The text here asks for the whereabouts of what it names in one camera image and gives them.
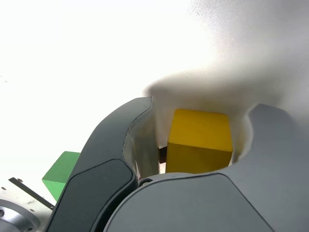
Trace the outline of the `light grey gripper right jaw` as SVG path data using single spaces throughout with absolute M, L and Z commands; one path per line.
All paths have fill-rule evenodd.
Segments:
M 257 105 L 249 119 L 244 158 L 210 174 L 150 182 L 118 206 L 105 231 L 308 231 L 308 137 L 279 108 Z

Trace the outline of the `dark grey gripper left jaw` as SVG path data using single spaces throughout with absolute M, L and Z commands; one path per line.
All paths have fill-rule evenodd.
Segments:
M 101 232 L 139 179 L 159 173 L 153 97 L 133 99 L 94 129 L 56 203 L 48 232 Z

